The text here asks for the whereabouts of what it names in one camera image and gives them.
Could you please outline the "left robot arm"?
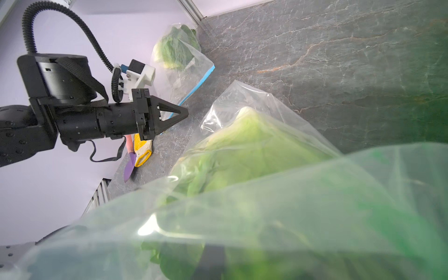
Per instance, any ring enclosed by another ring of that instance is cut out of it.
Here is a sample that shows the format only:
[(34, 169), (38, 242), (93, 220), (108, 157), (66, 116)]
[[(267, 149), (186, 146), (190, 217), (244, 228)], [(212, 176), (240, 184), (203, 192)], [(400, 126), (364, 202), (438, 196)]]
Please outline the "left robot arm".
[[(82, 29), (112, 73), (110, 93), (92, 76), (85, 56), (37, 51), (34, 21), (43, 11), (62, 13)], [(27, 54), (18, 58), (17, 66), (30, 104), (1, 108), (1, 166), (51, 150), (58, 140), (74, 152), (102, 138), (124, 140), (138, 134), (153, 140), (188, 117), (186, 108), (150, 94), (154, 72), (149, 65), (132, 60), (126, 70), (131, 79), (124, 80), (125, 70), (112, 65), (90, 28), (69, 8), (35, 2), (23, 14), (22, 31)]]

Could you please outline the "clear zip-top bag blue seal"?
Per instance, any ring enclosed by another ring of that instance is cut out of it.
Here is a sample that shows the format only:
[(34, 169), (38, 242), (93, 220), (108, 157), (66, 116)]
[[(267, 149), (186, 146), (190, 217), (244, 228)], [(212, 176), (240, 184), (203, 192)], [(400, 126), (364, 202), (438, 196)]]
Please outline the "clear zip-top bag blue seal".
[(186, 150), (228, 126), (243, 107), (306, 132), (339, 155), (193, 197), (175, 190), (170, 171), (41, 241), (17, 263), (2, 265), (1, 278), (448, 277), (447, 145), (420, 142), (343, 155), (273, 95), (235, 81), (214, 101)]

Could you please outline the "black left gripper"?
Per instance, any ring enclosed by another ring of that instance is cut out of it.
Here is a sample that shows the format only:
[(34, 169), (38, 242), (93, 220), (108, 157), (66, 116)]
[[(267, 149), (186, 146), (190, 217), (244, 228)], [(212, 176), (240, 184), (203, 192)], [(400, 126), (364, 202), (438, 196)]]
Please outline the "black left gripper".
[[(154, 140), (157, 135), (164, 133), (189, 116), (187, 108), (152, 96), (147, 88), (133, 89), (132, 96), (140, 140)], [(177, 115), (162, 121), (161, 112)]]

